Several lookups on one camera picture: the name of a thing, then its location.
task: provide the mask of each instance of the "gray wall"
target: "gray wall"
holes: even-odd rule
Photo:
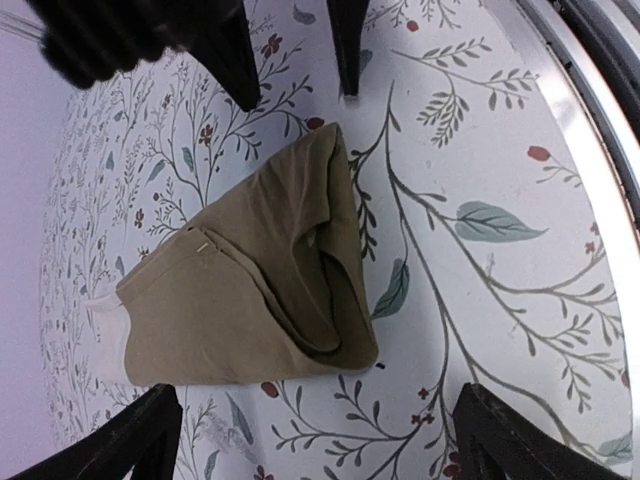
[[[0,8],[26,10],[17,0]],[[34,43],[0,31],[0,478],[54,452],[38,281],[47,183],[70,93]]]

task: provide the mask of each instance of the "metal rim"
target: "metal rim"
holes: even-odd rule
[[[640,138],[640,30],[613,0],[555,0]]]
[[[636,194],[640,191],[640,146],[604,78],[549,3],[484,3],[531,70],[540,74],[539,89],[562,129],[600,228],[625,335],[632,403],[632,478],[640,480],[640,246],[618,177],[622,166],[631,180],[626,188]],[[604,145],[594,124],[605,137]]]

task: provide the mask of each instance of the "botanical print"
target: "botanical print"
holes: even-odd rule
[[[358,375],[179,387],[175,478],[460,479],[452,411],[466,382],[628,475],[629,379],[605,245],[536,73],[488,12],[373,0],[355,104],[336,95],[324,6],[250,0],[247,12],[255,110],[176,52],[68,105],[41,268],[57,444],[145,391],[93,375],[101,339],[84,303],[271,154],[338,121],[379,361]]]

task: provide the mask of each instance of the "table surface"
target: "table surface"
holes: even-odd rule
[[[347,102],[323,5],[247,2],[264,93],[251,113],[177,53],[71,100],[41,271],[59,447],[141,393],[88,371],[99,339],[83,302],[271,154],[337,121],[379,363],[361,375],[179,388],[175,478],[459,478],[451,412],[469,381],[629,475],[615,291],[536,72],[476,1],[373,0],[361,95]]]

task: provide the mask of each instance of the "khaki pants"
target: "khaki pants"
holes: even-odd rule
[[[117,286],[131,383],[254,383],[376,360],[337,125],[205,208]]]

